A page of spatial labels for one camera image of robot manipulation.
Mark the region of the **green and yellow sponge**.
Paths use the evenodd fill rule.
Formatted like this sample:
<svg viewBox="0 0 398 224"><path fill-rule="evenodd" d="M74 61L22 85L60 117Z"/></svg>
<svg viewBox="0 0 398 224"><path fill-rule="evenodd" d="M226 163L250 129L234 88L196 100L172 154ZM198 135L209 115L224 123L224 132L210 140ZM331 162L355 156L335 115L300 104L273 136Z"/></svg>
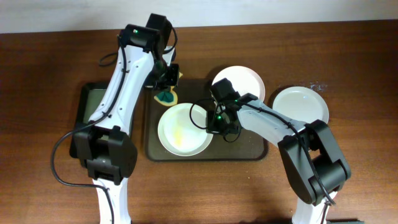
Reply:
<svg viewBox="0 0 398 224"><path fill-rule="evenodd" d="M178 96L174 91L178 87L178 81L183 76L182 72L175 75L169 75L160 84L160 91L155 94L154 99L156 102L163 106L174 106L178 103Z"/></svg>

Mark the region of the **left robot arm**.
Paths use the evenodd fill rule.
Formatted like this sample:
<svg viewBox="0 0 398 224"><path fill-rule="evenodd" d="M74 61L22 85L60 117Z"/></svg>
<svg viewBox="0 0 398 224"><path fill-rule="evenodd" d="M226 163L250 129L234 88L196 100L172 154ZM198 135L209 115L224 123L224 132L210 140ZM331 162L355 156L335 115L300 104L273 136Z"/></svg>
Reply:
<svg viewBox="0 0 398 224"><path fill-rule="evenodd" d="M101 223L130 223L127 183L137 161L131 140L134 110L142 89L170 91L180 77L173 63L176 31L169 23L128 25L118 36L111 81L86 128L73 136L76 157L97 189Z"/></svg>

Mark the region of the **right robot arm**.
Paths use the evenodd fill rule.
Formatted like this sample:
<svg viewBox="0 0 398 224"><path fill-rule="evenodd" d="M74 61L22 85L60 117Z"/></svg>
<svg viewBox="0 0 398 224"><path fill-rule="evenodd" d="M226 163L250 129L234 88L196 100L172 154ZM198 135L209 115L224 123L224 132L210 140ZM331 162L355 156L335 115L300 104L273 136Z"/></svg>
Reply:
<svg viewBox="0 0 398 224"><path fill-rule="evenodd" d="M289 184L298 197L292 223L326 223L337 192L351 177L351 168L331 129L288 118L248 93L212 93L209 133L239 133L247 129L278 147Z"/></svg>

